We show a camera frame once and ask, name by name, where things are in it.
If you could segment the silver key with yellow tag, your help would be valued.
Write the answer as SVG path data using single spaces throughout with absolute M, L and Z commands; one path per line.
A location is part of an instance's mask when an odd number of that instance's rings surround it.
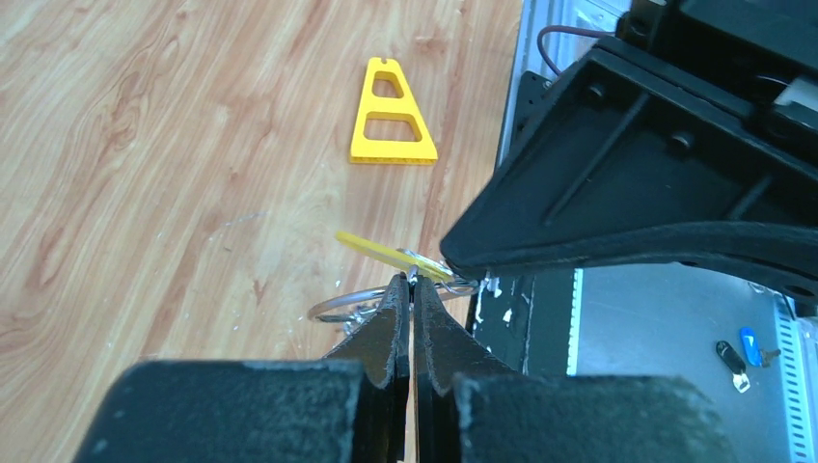
M 346 231 L 337 231 L 335 238 L 339 243 L 355 252 L 385 263 L 406 274 L 409 274 L 409 271 L 416 267 L 418 275 L 430 279 L 451 294 L 459 296 L 471 295 L 479 289 L 479 282 L 463 279 L 446 265 L 413 251 L 403 248 L 392 249 Z

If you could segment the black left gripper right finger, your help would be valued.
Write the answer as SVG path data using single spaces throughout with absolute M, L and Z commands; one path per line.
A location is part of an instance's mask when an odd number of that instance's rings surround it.
M 665 376 L 524 375 L 412 288 L 417 456 L 422 462 L 731 462 L 711 401 Z

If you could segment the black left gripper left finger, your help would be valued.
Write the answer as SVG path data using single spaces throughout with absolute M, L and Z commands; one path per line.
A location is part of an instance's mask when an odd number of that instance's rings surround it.
M 163 360 L 111 386 L 79 462 L 397 462 L 409 392 L 407 278 L 309 361 Z

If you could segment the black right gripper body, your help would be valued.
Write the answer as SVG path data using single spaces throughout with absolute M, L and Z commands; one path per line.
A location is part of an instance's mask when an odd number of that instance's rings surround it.
M 634 1 L 617 37 L 747 101 L 751 131 L 817 163 L 814 1 Z

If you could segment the large keyring with keys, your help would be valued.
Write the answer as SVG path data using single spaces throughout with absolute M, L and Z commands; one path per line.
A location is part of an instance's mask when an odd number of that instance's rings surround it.
M 463 280 L 436 283 L 434 286 L 442 301 L 472 296 L 479 289 L 478 282 Z M 377 312 L 386 291 L 385 286 L 378 286 L 328 299 L 312 306 L 307 312 L 307 317 L 310 321 L 340 324 L 341 330 L 350 335 Z

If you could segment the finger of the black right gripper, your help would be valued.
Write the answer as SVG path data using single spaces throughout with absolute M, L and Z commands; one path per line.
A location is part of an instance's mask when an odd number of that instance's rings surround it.
M 546 92 L 440 244 L 479 278 L 678 262 L 817 300 L 817 118 L 606 38 Z

